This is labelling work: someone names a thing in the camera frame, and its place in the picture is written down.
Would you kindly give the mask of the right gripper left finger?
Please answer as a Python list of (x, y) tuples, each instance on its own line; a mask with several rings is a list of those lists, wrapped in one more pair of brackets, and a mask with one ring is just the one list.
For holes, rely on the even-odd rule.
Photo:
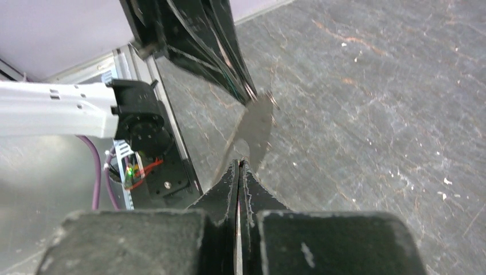
[(77, 211), (36, 274), (236, 274), (238, 161), (186, 209)]

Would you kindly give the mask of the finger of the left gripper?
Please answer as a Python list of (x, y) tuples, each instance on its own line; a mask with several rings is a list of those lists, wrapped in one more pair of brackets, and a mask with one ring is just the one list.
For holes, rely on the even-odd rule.
[(225, 89), (242, 105), (202, 1), (121, 1), (142, 59), (165, 56), (175, 66)]
[(236, 78), (237, 93), (241, 102), (255, 101), (257, 92), (240, 51), (229, 1), (202, 1), (202, 4), (217, 32), (225, 63)]

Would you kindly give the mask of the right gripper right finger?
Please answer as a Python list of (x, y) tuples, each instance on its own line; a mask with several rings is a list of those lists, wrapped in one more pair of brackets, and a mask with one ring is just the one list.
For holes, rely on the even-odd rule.
[(292, 211), (239, 165), (244, 274), (425, 274), (409, 228), (383, 211)]

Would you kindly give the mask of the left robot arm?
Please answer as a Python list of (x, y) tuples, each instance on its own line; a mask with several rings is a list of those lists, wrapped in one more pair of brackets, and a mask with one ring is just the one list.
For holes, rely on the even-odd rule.
[[(121, 1), (142, 60), (165, 56), (219, 85), (240, 104), (257, 98), (238, 44), (229, 1)], [(124, 140), (135, 152), (163, 154), (184, 140), (160, 80), (109, 83), (1, 82), (1, 135), (77, 135)]]

